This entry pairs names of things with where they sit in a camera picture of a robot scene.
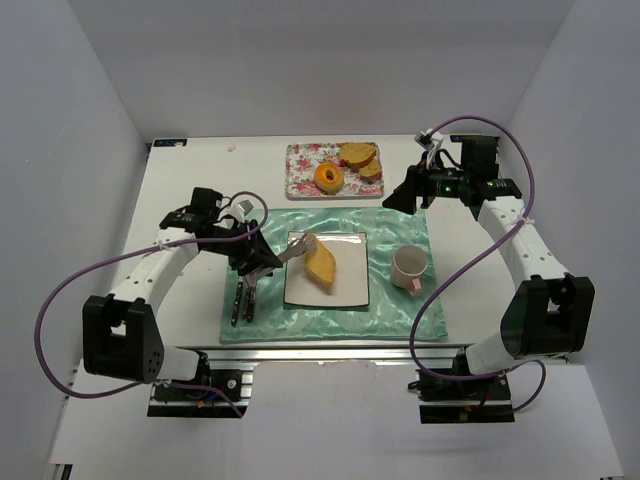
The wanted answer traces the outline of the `yellow toast bread slice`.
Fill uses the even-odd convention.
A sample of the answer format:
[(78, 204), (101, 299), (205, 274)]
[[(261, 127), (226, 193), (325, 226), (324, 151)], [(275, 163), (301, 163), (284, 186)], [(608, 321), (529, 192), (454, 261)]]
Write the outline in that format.
[(309, 280), (322, 292), (331, 294), (336, 278), (336, 260), (315, 234), (310, 234), (304, 254), (304, 271)]

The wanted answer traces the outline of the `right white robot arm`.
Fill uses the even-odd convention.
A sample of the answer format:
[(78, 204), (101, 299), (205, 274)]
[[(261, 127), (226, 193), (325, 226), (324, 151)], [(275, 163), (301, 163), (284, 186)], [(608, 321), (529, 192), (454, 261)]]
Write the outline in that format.
[(526, 215), (516, 183), (499, 175), (498, 140), (455, 135), (461, 161), (445, 166), (441, 134), (416, 136), (423, 148), (418, 164), (384, 200), (386, 208), (414, 214), (437, 198), (460, 200), (494, 242), (515, 287), (497, 333), (463, 348), (450, 379), (479, 380), (502, 374), (519, 361), (580, 351), (585, 343), (595, 287), (557, 260)]

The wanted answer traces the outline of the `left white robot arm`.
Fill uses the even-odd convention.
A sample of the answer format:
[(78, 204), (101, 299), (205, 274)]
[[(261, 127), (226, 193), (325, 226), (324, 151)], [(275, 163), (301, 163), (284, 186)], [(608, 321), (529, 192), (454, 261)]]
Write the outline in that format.
[(83, 363), (94, 375), (150, 384), (177, 381), (204, 385), (203, 353), (164, 344), (156, 315), (184, 268), (202, 252), (227, 257), (240, 276), (280, 268), (255, 220), (223, 215), (221, 193), (197, 187), (190, 204), (160, 223), (150, 251), (105, 296), (92, 296), (82, 310)]

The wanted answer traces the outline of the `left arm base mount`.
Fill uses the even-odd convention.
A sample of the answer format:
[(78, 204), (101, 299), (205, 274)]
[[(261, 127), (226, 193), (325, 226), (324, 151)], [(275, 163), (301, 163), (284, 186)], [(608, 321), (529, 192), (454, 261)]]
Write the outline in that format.
[(150, 418), (238, 419), (247, 410), (254, 367), (238, 362), (212, 361), (204, 386), (194, 381), (154, 384), (147, 407)]

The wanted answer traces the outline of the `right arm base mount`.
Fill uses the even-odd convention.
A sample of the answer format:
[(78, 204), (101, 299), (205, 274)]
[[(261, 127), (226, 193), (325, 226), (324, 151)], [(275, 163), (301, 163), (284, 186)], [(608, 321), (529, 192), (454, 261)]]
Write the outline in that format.
[(511, 391), (502, 377), (454, 382), (421, 370), (407, 385), (419, 398), (422, 424), (489, 424), (515, 421)]

